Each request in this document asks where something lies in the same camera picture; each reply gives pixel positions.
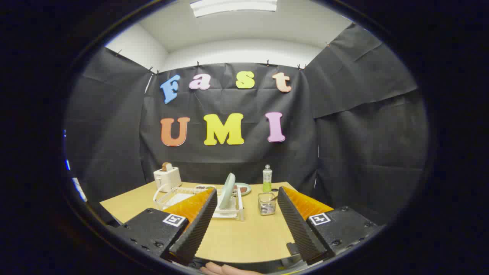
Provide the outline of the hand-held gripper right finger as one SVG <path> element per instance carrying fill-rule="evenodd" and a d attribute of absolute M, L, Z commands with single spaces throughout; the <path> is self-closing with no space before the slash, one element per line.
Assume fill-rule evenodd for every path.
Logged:
<path fill-rule="evenodd" d="M 349 206 L 332 209 L 291 188 L 280 187 L 277 198 L 298 253 L 308 265 L 343 254 L 384 229 Z"/>

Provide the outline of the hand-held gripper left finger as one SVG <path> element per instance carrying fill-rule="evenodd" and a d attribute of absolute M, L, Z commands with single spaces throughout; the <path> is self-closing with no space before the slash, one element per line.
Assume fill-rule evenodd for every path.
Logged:
<path fill-rule="evenodd" d="M 111 232 L 143 254 L 187 266 L 202 243 L 217 204 L 217 190 L 204 189 L 164 210 L 147 208 Z"/>

